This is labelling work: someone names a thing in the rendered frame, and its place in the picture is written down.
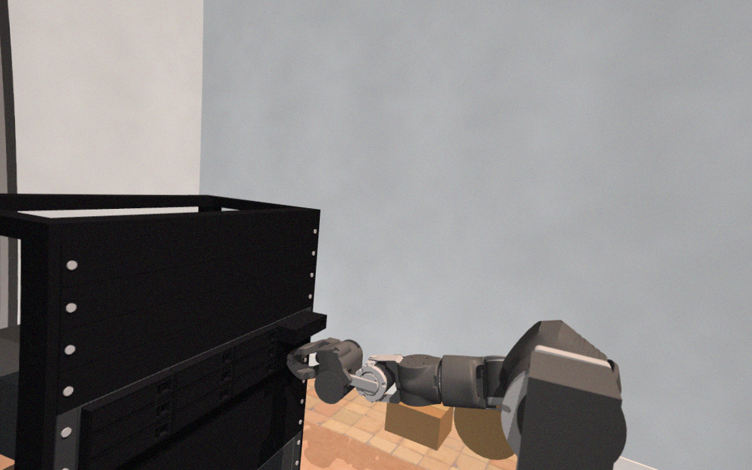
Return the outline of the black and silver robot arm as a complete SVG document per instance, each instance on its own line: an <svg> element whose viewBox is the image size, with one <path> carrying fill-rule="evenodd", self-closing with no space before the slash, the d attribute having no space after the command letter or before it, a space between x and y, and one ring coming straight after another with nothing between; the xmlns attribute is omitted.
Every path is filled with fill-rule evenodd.
<svg viewBox="0 0 752 470"><path fill-rule="evenodd" d="M526 388L533 350L610 367L614 369L614 377L621 393L617 363L608 359L561 319L535 323L514 344L508 355L443 355L442 359L426 354L370 355L366 365L357 371L355 377L372 372L378 378L379 390L370 395L364 392L364 388L356 386L356 389L359 395L365 396L371 403L402 402L410 407L427 407L443 402L444 407L498 410L501 413L505 439L517 457L518 470ZM385 394L394 383L396 392ZM501 408L494 409L496 405Z"/></svg>

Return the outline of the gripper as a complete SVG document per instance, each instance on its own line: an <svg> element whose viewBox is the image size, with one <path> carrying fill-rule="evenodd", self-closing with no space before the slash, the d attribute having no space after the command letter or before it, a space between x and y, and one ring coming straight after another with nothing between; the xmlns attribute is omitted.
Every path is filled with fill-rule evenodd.
<svg viewBox="0 0 752 470"><path fill-rule="evenodd" d="M370 395L378 392L379 381L372 372L355 377L363 367L361 346L355 340L339 340L328 338L298 346L287 355L290 372L300 380L316 378L317 396L328 404L338 403L356 386ZM311 353L316 353L319 365L309 366L303 361Z"/></svg>

